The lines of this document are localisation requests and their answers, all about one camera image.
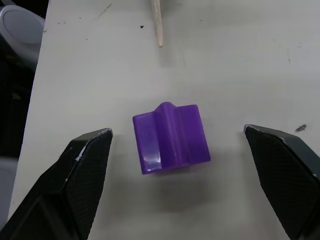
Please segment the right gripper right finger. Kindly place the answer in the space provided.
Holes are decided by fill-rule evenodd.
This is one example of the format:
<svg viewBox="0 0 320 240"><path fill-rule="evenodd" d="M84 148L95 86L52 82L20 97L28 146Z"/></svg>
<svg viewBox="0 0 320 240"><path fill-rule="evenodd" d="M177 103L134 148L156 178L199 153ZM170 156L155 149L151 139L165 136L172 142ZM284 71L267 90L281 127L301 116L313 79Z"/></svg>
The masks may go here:
<svg viewBox="0 0 320 240"><path fill-rule="evenodd" d="M298 136L247 124L259 182L291 240L320 238L320 157Z"/></svg>

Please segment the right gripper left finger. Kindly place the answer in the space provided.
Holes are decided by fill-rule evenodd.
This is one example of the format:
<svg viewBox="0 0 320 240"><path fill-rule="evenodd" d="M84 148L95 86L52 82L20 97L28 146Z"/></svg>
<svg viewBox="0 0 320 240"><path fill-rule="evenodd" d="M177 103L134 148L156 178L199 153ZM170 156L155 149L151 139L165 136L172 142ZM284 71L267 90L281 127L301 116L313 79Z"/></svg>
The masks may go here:
<svg viewBox="0 0 320 240"><path fill-rule="evenodd" d="M86 240L102 196L113 132L69 142L0 232L2 240Z"/></svg>

